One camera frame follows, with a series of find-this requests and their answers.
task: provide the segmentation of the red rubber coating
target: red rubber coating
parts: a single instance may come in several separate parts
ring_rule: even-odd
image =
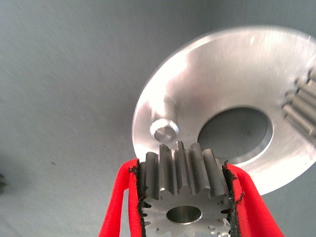
[[[131,237],[141,237],[142,227],[138,212],[137,177],[131,169],[138,166],[138,159],[124,163],[118,170],[110,203],[99,232],[99,237],[119,237],[123,193],[128,193],[128,218]]]
[[[259,195],[250,176],[242,169],[227,164],[236,177],[233,180],[238,225],[241,237],[283,237],[273,216]]]

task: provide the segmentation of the spur gear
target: spur gear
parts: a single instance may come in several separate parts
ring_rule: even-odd
[[[227,214],[222,211],[230,208],[227,184],[212,151],[202,151],[199,143],[187,150],[180,141],[175,150],[163,144],[159,155],[147,153],[139,166],[138,189],[145,229],[194,236],[224,227]]]

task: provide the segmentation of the round metal plate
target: round metal plate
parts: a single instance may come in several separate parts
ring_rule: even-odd
[[[315,62],[314,39],[279,27],[229,29],[188,44],[159,67],[139,98],[132,127],[137,157],[144,161],[147,152],[158,153],[160,142],[150,133],[156,101],[169,98],[176,104],[175,140],[185,147],[197,142],[205,123],[220,112],[255,108],[269,118],[272,138],[237,166],[249,173],[262,195],[282,187],[316,160],[313,145],[281,111],[285,93]],[[167,145],[173,148],[174,143]]]

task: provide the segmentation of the aluminum disc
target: aluminum disc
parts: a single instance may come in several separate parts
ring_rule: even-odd
[[[222,147],[222,160],[228,156],[248,172],[262,195],[284,186],[316,161],[313,144],[284,119],[281,109],[285,93],[315,64],[316,41],[291,29],[235,28],[197,39],[167,59],[143,89],[132,126],[137,157],[144,161],[161,143],[174,149],[181,140],[189,146],[213,120],[206,133],[214,137],[211,148],[217,141]],[[242,132],[248,126],[243,116],[250,115],[255,125],[245,139],[226,145],[221,131]],[[233,127],[235,121],[241,125]],[[233,146],[248,150],[225,153]]]

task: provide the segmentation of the circular hole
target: circular hole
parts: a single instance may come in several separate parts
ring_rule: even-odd
[[[212,149],[222,161],[236,164],[260,154],[271,141],[269,118],[253,108],[234,108],[211,118],[202,128],[197,142],[203,150]]]
[[[198,221],[202,212],[194,206],[178,206],[167,212],[167,218],[176,224],[187,225]]]

